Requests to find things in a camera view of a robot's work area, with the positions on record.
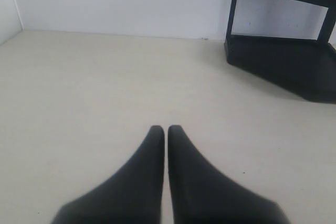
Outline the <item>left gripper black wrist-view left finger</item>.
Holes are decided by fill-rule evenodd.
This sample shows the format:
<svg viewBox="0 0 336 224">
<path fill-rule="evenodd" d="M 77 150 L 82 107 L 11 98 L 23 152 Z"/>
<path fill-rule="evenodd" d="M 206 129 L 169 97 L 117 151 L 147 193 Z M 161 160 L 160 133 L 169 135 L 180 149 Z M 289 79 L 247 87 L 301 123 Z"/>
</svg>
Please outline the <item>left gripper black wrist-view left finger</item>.
<svg viewBox="0 0 336 224">
<path fill-rule="evenodd" d="M 104 183 L 63 205 L 53 223 L 160 223 L 165 137 L 150 127 L 131 158 Z"/>
</svg>

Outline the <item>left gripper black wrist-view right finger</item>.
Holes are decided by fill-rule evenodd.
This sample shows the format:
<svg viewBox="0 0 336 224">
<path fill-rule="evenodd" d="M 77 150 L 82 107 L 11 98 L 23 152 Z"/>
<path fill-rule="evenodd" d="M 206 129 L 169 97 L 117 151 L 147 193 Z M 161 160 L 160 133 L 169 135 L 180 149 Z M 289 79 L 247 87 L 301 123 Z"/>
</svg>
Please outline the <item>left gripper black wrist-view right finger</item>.
<svg viewBox="0 0 336 224">
<path fill-rule="evenodd" d="M 180 125 L 167 134 L 174 223 L 287 223 L 273 201 L 231 180 L 193 145 Z"/>
</svg>

